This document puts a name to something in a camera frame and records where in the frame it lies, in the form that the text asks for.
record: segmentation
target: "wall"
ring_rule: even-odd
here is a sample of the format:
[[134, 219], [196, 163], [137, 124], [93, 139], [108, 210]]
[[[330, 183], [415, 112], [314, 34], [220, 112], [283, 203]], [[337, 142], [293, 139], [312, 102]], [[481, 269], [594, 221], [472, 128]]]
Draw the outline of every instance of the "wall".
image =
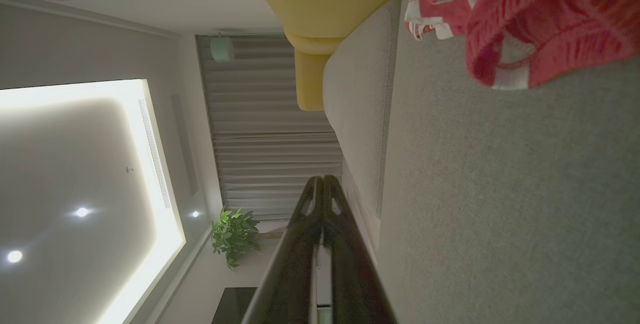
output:
[[182, 35], [178, 40], [178, 64], [184, 89], [185, 115], [191, 123], [195, 157], [199, 158], [196, 163], [202, 178], [199, 187], [206, 198], [208, 212], [217, 220], [222, 210], [222, 197], [194, 35]]
[[279, 239], [261, 240], [260, 251], [247, 254], [235, 271], [210, 245], [200, 252], [159, 324], [210, 324], [225, 288], [257, 287]]
[[66, 0], [65, 5], [172, 32], [208, 35], [221, 28], [281, 28], [266, 0]]
[[185, 257], [210, 226], [204, 191], [190, 194], [170, 96], [184, 97], [178, 42], [90, 21], [0, 5], [0, 89], [90, 81], [148, 80], [187, 244], [133, 323], [146, 321]]

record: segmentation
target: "potted plant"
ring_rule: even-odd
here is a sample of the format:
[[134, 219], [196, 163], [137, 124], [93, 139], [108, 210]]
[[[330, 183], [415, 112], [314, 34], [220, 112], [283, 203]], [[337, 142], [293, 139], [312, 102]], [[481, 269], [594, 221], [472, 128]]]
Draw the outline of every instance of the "potted plant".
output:
[[211, 245], [214, 253], [224, 253], [226, 255], [226, 265], [229, 269], [238, 266], [238, 260], [249, 251], [259, 251], [256, 224], [260, 221], [254, 220], [253, 212], [240, 213], [242, 207], [238, 208], [235, 214], [231, 210], [222, 209], [220, 220], [215, 223], [211, 221]]

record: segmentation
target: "curtain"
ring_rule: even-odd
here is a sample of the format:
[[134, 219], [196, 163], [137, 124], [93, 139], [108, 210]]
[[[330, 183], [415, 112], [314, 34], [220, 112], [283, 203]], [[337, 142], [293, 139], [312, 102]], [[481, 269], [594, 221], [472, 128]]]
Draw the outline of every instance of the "curtain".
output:
[[258, 220], [289, 219], [307, 179], [340, 178], [343, 153], [324, 112], [298, 108], [293, 48], [281, 37], [233, 37], [235, 60], [198, 37], [222, 202]]

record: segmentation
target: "gray sofa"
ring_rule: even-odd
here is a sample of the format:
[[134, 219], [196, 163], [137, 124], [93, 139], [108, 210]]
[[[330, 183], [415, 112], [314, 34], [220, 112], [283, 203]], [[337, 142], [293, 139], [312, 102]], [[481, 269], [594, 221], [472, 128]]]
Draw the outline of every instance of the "gray sofa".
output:
[[471, 80], [464, 38], [388, 22], [406, 6], [324, 73], [398, 321], [640, 322], [640, 60], [495, 91]]

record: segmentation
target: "red cloth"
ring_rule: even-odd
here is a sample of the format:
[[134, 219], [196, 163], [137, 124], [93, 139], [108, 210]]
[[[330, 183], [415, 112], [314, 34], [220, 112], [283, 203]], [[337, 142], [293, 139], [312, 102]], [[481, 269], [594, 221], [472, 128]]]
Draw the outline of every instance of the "red cloth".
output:
[[537, 87], [640, 53], [640, 0], [417, 0], [407, 27], [466, 35], [466, 65], [496, 89]]

